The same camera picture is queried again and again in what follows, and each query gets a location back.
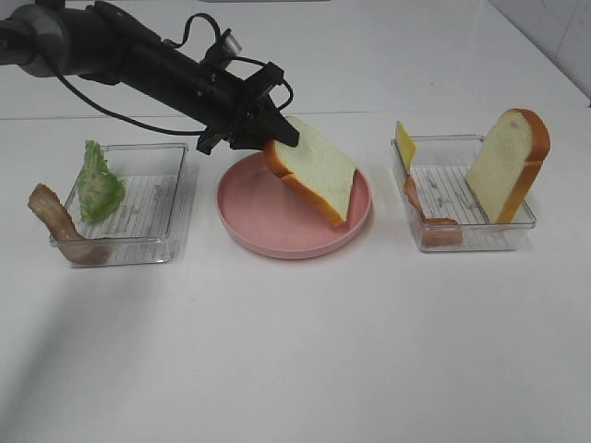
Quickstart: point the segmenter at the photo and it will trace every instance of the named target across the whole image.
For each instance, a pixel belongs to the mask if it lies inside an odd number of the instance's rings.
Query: yellow cheese
[[[416,154],[416,143],[408,135],[402,122],[396,122],[396,135],[394,136],[394,139],[396,140],[396,146],[400,152],[400,157],[403,159],[406,173],[410,174],[410,166],[413,164],[413,158]]]

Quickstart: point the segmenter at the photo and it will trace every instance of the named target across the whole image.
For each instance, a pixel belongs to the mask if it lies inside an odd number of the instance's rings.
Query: green lettuce
[[[84,166],[78,180],[82,220],[100,222],[119,208],[126,188],[123,180],[109,171],[99,143],[88,140],[85,149]]]

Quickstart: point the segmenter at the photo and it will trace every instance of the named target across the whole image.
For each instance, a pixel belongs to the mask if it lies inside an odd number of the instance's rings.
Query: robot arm
[[[79,10],[65,8],[65,0],[37,0],[0,20],[0,65],[19,65],[35,77],[127,84],[206,125],[201,152],[211,153],[221,140],[236,150],[261,150],[269,139],[297,144],[299,134],[269,96],[285,84],[280,67],[238,57],[241,48],[230,30],[216,30],[216,42],[200,62],[177,46],[103,1]],[[238,78],[225,70],[236,59],[260,70]]]

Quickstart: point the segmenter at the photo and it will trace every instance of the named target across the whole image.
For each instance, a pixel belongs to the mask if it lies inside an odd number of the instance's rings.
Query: clear plastic container
[[[529,230],[536,226],[536,217],[527,203],[524,201],[511,223],[489,223],[464,179],[484,138],[479,135],[412,138],[418,151],[410,176],[415,182],[424,217],[404,192],[409,175],[394,140],[392,146],[394,176],[419,249],[450,252],[518,248]],[[426,218],[453,219],[457,224],[427,222]]]
[[[109,170],[124,180],[126,196],[104,221],[82,221],[78,179],[65,207],[85,240],[56,241],[72,267],[164,263],[187,242],[198,168],[187,162],[187,145],[104,146]]]

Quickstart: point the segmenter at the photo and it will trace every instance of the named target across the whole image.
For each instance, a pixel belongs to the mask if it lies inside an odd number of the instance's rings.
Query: toast
[[[510,109],[490,129],[465,175],[490,223],[512,221],[549,150],[549,132],[533,111]]]
[[[317,129],[289,116],[299,132],[297,146],[271,140],[264,149],[273,174],[318,210],[333,226],[347,221],[356,164]]]

